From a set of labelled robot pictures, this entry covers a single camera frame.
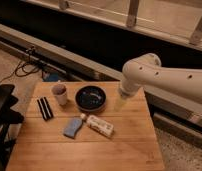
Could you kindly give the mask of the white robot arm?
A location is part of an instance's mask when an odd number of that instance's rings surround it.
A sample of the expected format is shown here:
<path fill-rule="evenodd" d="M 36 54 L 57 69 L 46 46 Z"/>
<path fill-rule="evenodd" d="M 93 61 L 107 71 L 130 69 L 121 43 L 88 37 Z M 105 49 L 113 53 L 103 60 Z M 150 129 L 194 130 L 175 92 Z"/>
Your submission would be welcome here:
<path fill-rule="evenodd" d="M 121 98 L 127 99 L 144 86 L 189 100 L 194 111 L 202 112 L 202 69 L 163 67 L 156 54 L 147 53 L 123 65 L 118 92 Z"/>

